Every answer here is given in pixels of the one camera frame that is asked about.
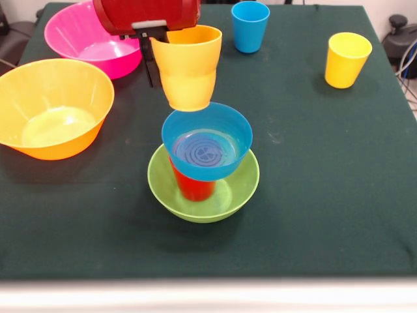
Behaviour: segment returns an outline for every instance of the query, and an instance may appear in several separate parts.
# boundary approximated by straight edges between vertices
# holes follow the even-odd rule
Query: cup
[[[169,105],[178,111],[206,108],[216,82],[222,32],[205,25],[169,31],[168,41],[151,38],[162,87]]]
[[[335,88],[349,88],[357,79],[372,45],[355,33],[337,33],[328,40],[326,82]]]
[[[235,47],[242,53],[253,53],[261,48],[270,11],[263,3],[243,1],[231,10]]]
[[[191,201],[203,201],[213,194],[216,186],[215,181],[196,181],[181,174],[172,163],[171,158],[169,158],[169,163],[171,163],[175,179],[184,198]]]

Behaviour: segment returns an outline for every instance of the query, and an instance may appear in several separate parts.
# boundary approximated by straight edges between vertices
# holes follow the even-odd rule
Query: green bowl
[[[236,171],[216,181],[213,195],[204,201],[182,196],[164,145],[157,148],[148,166],[148,183],[156,199],[173,214],[195,223],[213,223],[231,216],[252,197],[258,182],[259,165],[252,150]]]

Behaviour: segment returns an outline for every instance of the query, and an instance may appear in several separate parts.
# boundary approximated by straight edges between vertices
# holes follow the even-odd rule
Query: yellow cup
[[[335,88],[348,88],[357,79],[372,45],[355,33],[337,33],[328,40],[326,82]]]
[[[206,108],[216,83],[222,32],[197,25],[167,36],[169,43],[151,42],[169,105],[187,112]]]

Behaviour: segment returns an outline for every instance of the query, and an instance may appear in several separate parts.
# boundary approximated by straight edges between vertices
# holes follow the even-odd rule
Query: table
[[[44,42],[51,3],[22,63]],[[261,180],[232,217],[192,224],[147,184],[170,113],[143,64],[114,81],[96,141],[67,160],[0,148],[0,277],[410,276],[417,253],[417,125],[362,7],[274,6],[261,50],[233,47],[230,6],[203,5],[223,31],[213,100],[252,124]],[[323,79],[327,40],[353,31],[373,52],[354,87]]]

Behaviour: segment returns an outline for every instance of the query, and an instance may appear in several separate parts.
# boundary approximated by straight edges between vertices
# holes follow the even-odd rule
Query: plastic bowl
[[[246,118],[224,104],[210,102],[196,112],[172,112],[162,126],[162,141],[183,175],[216,181],[234,172],[252,144]]]
[[[258,182],[259,165],[251,150],[233,174],[216,181],[213,194],[204,201],[182,196],[164,145],[148,165],[148,183],[155,198],[174,215],[194,223],[213,223],[236,213],[253,196]]]
[[[111,36],[98,20],[92,1],[56,13],[46,24],[44,36],[61,57],[88,62],[112,80],[131,73],[142,58],[139,40]]]
[[[0,76],[0,95],[0,143],[34,158],[59,160],[94,141],[114,89],[88,63],[49,59]]]

